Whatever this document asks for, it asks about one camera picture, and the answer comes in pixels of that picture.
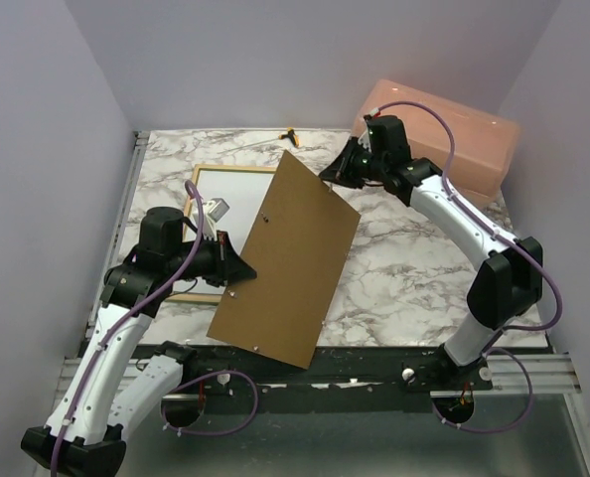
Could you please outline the brown frame backing board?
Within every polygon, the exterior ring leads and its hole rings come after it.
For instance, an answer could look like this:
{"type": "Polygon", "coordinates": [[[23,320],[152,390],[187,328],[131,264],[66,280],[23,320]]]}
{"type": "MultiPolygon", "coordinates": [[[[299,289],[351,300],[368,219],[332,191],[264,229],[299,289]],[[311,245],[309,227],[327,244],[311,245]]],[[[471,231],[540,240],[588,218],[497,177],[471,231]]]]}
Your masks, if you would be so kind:
{"type": "Polygon", "coordinates": [[[257,275],[226,290],[208,337],[309,368],[360,219],[284,152],[241,252],[257,275]]]}

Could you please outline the white photo paper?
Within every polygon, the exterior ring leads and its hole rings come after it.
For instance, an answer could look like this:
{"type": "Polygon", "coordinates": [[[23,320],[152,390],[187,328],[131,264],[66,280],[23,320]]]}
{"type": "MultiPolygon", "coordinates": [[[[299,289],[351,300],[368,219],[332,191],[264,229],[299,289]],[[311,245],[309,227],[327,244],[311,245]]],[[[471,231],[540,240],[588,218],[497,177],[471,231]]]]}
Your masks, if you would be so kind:
{"type": "MultiPolygon", "coordinates": [[[[234,250],[241,254],[264,196],[272,181],[275,167],[198,165],[193,182],[203,199],[223,199],[228,211],[216,222],[218,230],[226,231],[234,250]]],[[[174,285],[169,301],[218,304],[224,293],[203,279],[180,281],[174,285]]]]}

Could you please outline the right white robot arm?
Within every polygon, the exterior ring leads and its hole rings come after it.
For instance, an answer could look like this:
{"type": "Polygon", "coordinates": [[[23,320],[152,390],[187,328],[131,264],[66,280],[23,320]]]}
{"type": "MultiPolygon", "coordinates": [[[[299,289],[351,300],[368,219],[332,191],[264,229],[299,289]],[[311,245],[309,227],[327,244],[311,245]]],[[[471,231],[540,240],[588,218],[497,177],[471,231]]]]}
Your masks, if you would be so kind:
{"type": "Polygon", "coordinates": [[[441,346],[434,377],[454,390],[515,317],[541,297],[542,247],[503,230],[455,194],[442,170],[428,158],[414,159],[403,122],[393,115],[366,120],[366,144],[353,136],[319,177],[350,189],[379,183],[406,207],[432,221],[469,259],[477,272],[467,294],[468,313],[441,346]]]}

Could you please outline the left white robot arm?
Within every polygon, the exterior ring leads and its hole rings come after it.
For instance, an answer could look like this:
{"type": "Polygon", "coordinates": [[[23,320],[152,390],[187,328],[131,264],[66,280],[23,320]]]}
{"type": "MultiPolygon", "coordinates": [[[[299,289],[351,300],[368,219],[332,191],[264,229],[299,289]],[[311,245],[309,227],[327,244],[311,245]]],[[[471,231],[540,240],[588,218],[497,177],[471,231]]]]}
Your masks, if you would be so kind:
{"type": "Polygon", "coordinates": [[[42,426],[26,430],[21,448],[54,476],[114,476],[127,439],[168,392],[198,393],[206,406],[206,380],[197,374],[197,350],[165,342],[141,374],[119,386],[138,343],[178,281],[202,280],[227,287],[256,278],[217,228],[226,214],[222,199],[194,207],[187,217],[175,208],[147,211],[137,244],[104,277],[92,337],[59,404],[42,426]]]}

